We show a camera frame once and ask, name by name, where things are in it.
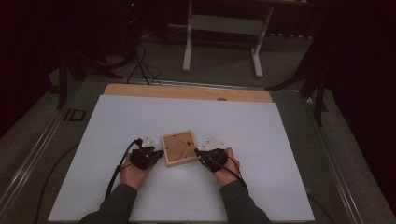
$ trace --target white table leg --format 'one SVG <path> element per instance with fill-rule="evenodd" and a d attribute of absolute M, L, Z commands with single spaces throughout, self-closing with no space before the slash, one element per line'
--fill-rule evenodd
<path fill-rule="evenodd" d="M 274 11 L 273 7 L 268 9 L 267 15 L 265 17 L 265 21 L 262 24 L 262 30 L 259 34 L 259 42 L 257 43 L 255 48 L 251 49 L 251 56 L 253 59 L 254 70 L 256 73 L 256 77 L 262 77 L 262 64 L 260 63 L 259 52 L 262 48 L 262 41 L 265 38 L 265 34 L 267 32 L 268 24 L 270 23 L 271 15 Z"/>
<path fill-rule="evenodd" d="M 183 71 L 189 72 L 190 71 L 190 63 L 191 63 L 191 17 L 192 17 L 192 0 L 189 1 L 189 17 L 187 18 L 187 44 L 186 50 L 184 52 L 184 61 L 183 61 Z"/>

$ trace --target metal frame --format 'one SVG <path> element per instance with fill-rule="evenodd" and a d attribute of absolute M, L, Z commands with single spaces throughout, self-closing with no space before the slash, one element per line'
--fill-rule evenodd
<path fill-rule="evenodd" d="M 190 0 L 189 17 L 187 19 L 187 44 L 184 53 L 183 71 L 190 71 L 192 52 L 191 33 L 192 29 L 196 29 L 244 35 L 257 35 L 259 40 L 256 46 L 251 49 L 251 56 L 256 77 L 263 77 L 259 52 L 262 48 L 262 42 L 265 38 L 273 11 L 274 7 L 268 8 L 264 21 L 197 15 L 192 13 L 192 0 Z"/>

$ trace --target table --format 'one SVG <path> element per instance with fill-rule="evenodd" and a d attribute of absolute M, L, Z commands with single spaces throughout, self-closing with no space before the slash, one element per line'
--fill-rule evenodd
<path fill-rule="evenodd" d="M 214 101 L 219 98 L 228 101 Z M 271 102 L 266 91 L 110 84 L 92 113 L 49 221 L 77 221 L 97 210 L 132 138 L 147 131 L 156 140 L 188 128 L 199 143 L 208 136 L 227 139 L 243 164 L 251 197 L 273 221 L 313 220 L 289 141 Z M 225 221 L 218 189 L 213 175 L 199 162 L 166 168 L 159 160 L 139 191 L 130 220 Z"/>
<path fill-rule="evenodd" d="M 262 42 L 264 40 L 271 15 L 274 11 L 276 3 L 288 3 L 288 4 L 307 4 L 306 0 L 294 1 L 294 0 L 264 0 L 257 1 L 263 3 L 270 3 L 268 9 L 263 12 L 265 13 L 265 19 L 260 20 L 248 20 L 248 19 L 237 19 L 237 18 L 225 18 L 217 16 L 197 15 L 192 12 L 192 0 L 189 1 L 189 17 L 187 20 L 187 44 L 184 53 L 183 71 L 190 71 L 191 64 L 191 52 L 192 52 L 192 40 L 191 33 L 192 29 L 195 30 L 206 30 L 214 32 L 226 32 L 234 34 L 244 35 L 256 35 L 258 37 L 257 44 L 251 49 L 251 57 L 253 60 L 254 70 L 256 77 L 262 77 L 262 65 L 260 63 L 259 52 L 262 48 Z"/>

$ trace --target black wire on floor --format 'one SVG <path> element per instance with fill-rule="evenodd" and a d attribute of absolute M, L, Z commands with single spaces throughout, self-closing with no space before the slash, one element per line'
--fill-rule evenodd
<path fill-rule="evenodd" d="M 142 75 L 143 75 L 143 78 L 146 80 L 146 82 L 148 83 L 148 85 L 151 85 L 154 81 L 157 81 L 157 82 L 160 84 L 160 86 L 161 86 L 162 83 L 161 83 L 161 81 L 158 79 L 158 77 L 159 77 L 159 76 L 161 75 L 161 73 L 162 73 L 161 68 L 154 67 L 154 66 L 151 66 L 151 65 L 148 65 L 148 64 L 144 63 L 144 60 L 145 60 L 145 58 L 146 58 L 146 53 L 147 53 L 147 51 L 146 51 L 146 48 L 145 48 L 142 44 L 139 43 L 138 45 L 143 49 L 143 56 L 140 57 L 139 55 L 136 54 L 137 65 L 134 67 L 134 69 L 132 70 L 132 72 L 131 72 L 130 75 L 128 76 L 128 78 L 127 78 L 127 80 L 126 80 L 126 84 L 129 84 L 129 81 L 130 81 L 130 79 L 132 78 L 132 76 L 134 75 L 134 72 L 136 71 L 137 68 L 139 68 L 139 69 L 140 69 L 140 72 L 141 72 Z M 146 73 L 145 73 L 145 69 L 144 69 L 144 68 L 146 68 L 146 70 L 152 75 L 153 79 L 152 79 L 151 81 L 149 81 L 148 77 L 146 76 Z M 159 71 L 159 74 L 158 74 L 158 75 L 154 75 L 154 74 L 151 72 L 150 68 L 153 68 L 153 69 L 158 70 L 158 71 Z"/>
<path fill-rule="evenodd" d="M 61 162 L 61 160 L 63 160 L 64 157 L 67 156 L 67 154 L 69 154 L 71 151 L 73 151 L 74 149 L 76 149 L 76 148 L 78 147 L 78 145 L 79 145 L 79 143 L 76 144 L 76 145 L 74 145 L 73 147 L 70 147 L 70 148 L 62 155 L 62 157 L 61 157 L 59 160 L 56 161 L 56 163 L 52 166 L 51 170 L 49 171 L 49 174 L 48 174 L 47 179 L 46 179 L 46 181 L 45 181 L 45 183 L 44 183 L 43 189 L 41 190 L 40 199 L 39 199 L 39 201 L 38 201 L 38 206 L 37 206 L 37 209 L 36 209 L 36 211 L 35 211 L 35 224 L 38 223 L 38 218 L 39 218 L 39 215 L 40 215 L 41 204 L 43 203 L 44 193 L 45 193 L 45 191 L 46 191 L 47 184 L 49 183 L 49 180 L 50 180 L 50 177 L 51 177 L 53 171 L 54 171 L 55 168 L 58 166 L 59 162 Z"/>
<path fill-rule="evenodd" d="M 308 198 L 310 200 L 312 200 L 324 212 L 324 214 L 326 214 L 326 216 L 329 218 L 330 222 L 332 224 L 335 224 L 335 221 L 334 221 L 334 219 L 332 219 L 332 216 L 330 216 L 329 212 L 327 212 L 326 209 L 324 209 L 324 207 L 314 197 L 312 197 L 312 195 L 310 195 L 309 193 L 306 193 L 306 195 L 308 196 Z"/>

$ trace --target hand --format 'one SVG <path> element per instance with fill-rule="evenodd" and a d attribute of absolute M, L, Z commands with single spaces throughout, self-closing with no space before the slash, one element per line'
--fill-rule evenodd
<path fill-rule="evenodd" d="M 127 184 L 136 190 L 140 190 L 153 166 L 149 167 L 147 170 L 140 170 L 131 164 L 129 161 L 130 156 L 131 153 L 128 153 L 125 163 L 121 166 L 120 183 Z"/>
<path fill-rule="evenodd" d="M 224 166 L 239 175 L 239 161 L 233 157 L 233 149 L 228 147 L 225 149 L 225 152 L 227 153 L 229 158 Z M 236 180 L 236 177 L 234 175 L 230 174 L 224 169 L 216 171 L 215 173 L 213 173 L 213 175 L 222 187 Z"/>

